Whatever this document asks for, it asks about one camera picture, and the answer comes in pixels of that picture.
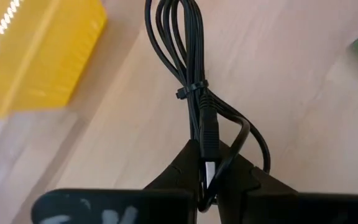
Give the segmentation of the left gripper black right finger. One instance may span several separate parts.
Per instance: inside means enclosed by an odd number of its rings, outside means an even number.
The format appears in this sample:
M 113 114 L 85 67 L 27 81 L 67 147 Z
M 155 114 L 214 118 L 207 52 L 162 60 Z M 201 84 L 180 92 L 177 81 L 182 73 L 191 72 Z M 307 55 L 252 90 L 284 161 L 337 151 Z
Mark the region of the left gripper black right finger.
M 241 155 L 217 205 L 222 224 L 358 224 L 358 194 L 298 192 Z

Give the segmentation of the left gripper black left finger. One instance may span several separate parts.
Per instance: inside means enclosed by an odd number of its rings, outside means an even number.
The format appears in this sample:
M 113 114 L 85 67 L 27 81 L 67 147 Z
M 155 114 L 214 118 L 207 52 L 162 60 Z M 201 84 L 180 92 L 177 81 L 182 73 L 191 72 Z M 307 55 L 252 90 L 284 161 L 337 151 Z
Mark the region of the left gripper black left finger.
M 57 189 L 32 206 L 33 224 L 196 224 L 199 144 L 189 140 L 149 185 L 129 189 Z

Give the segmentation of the yellow plastic basket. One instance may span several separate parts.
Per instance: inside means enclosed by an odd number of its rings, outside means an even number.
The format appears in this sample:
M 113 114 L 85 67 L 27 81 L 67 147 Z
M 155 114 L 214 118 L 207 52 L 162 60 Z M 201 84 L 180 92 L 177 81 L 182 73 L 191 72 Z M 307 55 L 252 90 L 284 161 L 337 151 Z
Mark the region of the yellow plastic basket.
M 0 117 L 65 106 L 106 21 L 101 0 L 0 0 Z

